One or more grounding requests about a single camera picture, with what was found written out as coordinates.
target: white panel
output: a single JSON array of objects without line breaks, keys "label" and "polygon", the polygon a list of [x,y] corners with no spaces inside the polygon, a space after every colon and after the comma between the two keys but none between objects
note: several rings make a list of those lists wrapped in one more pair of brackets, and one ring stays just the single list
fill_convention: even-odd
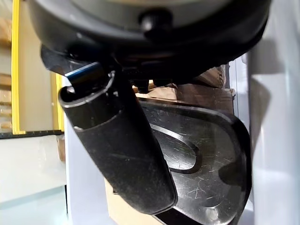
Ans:
[{"label": "white panel", "polygon": [[56,136],[0,140],[0,203],[65,184]]},{"label": "white panel", "polygon": [[104,177],[65,117],[67,205],[73,225],[115,225],[109,218]]},{"label": "white panel", "polygon": [[273,0],[249,55],[255,225],[300,224],[300,4]]},{"label": "white panel", "polygon": [[64,187],[0,203],[2,225],[67,225]]}]

